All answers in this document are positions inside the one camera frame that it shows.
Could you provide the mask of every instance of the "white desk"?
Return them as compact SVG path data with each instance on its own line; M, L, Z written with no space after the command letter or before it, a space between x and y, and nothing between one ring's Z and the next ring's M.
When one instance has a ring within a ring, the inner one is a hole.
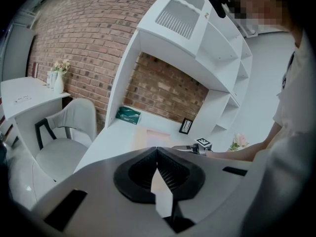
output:
M136 108L133 109L141 112L139 123L134 125L116 118L108 128L103 128L101 133L93 141L79 162L75 172L96 161L133 151L135 133L140 126L170 134L170 142L173 145L192 145L194 143L188 135L179 133L181 127L180 123Z
M57 94L44 86L44 82L32 77L18 78L1 82L2 106L6 120L11 120L19 139L30 153L36 157L40 151L35 134L35 123L62 109L63 97L68 93ZM21 97L29 100L14 103ZM64 137L64 129L57 129L56 136ZM51 140L48 132L41 127L43 144Z

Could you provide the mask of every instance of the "red brick wall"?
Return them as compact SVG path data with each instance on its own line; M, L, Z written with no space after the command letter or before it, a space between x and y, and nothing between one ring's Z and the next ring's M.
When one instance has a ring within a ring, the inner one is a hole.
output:
M28 75L39 63L38 77L59 59L69 59L65 90L90 99L103 127L120 59L137 23L156 0L48 0L34 25ZM125 104L175 121L194 119L207 89L175 67L141 54L126 86Z

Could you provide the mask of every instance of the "green tissue box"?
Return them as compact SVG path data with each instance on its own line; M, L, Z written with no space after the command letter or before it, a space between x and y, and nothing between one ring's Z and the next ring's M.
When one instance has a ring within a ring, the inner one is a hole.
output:
M140 112L137 112L128 107L120 107L117 112L116 118L132 124L137 124L140 120Z

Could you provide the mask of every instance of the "vase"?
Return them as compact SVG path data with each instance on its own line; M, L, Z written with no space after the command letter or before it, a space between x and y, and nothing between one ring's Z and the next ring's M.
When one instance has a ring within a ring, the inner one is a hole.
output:
M58 94L64 92L63 72L58 72L57 79L54 85L54 91Z

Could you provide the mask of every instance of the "white wall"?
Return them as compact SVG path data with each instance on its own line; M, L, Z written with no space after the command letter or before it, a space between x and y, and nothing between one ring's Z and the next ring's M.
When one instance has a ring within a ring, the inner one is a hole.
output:
M287 33L263 34L246 41L253 54L248 90L231 129L214 143L215 151L227 150L234 133L244 133L250 144L267 137L274 123L282 77L295 48L294 39Z

